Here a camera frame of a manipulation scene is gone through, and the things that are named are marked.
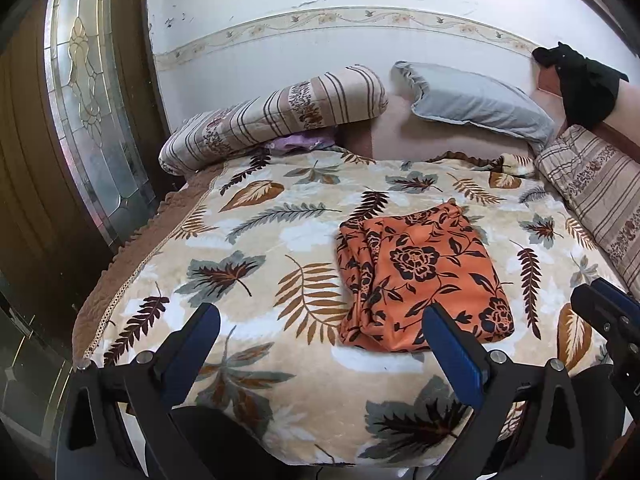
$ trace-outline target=orange floral fabric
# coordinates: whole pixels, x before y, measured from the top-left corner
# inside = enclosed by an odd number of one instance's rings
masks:
[[[491,259],[453,199],[408,216],[343,222],[337,256],[353,293],[339,330],[345,345],[428,350],[422,311],[432,303],[479,340],[513,333],[511,309]]]

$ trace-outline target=wooden door frame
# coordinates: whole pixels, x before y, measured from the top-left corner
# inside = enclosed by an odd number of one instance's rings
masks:
[[[131,133],[156,197],[180,189],[184,179],[169,175],[158,155],[170,136],[151,52],[146,0],[111,0],[113,52]]]
[[[0,55],[0,270],[12,308],[70,354],[76,312],[113,255],[58,140],[44,69],[46,7],[32,5]]]

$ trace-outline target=bedsheet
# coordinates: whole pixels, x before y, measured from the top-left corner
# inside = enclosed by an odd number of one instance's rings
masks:
[[[604,341],[571,310],[571,291],[597,276],[624,287],[548,184],[458,160],[376,162],[344,151],[226,163],[117,291],[85,356],[130,362],[209,301],[222,329],[188,404],[223,410],[290,464],[434,463],[470,410],[430,352],[340,344],[351,291],[335,239],[348,218],[405,215],[450,198],[481,236],[511,305],[513,335],[485,347],[532,364],[557,356],[572,374],[604,362]],[[514,406],[505,434],[518,416]]]

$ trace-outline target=stained glass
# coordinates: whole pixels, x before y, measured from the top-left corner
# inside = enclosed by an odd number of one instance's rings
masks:
[[[124,109],[111,0],[48,0],[45,74],[58,139],[91,218],[112,250],[155,212]]]

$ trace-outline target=wallpaper border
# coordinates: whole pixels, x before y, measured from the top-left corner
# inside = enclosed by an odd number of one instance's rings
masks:
[[[176,68],[201,56],[249,41],[320,28],[386,27],[423,30],[494,44],[530,57],[538,45],[521,36],[459,16],[397,7],[331,7],[276,14],[224,28],[170,52],[156,54],[156,70]]]

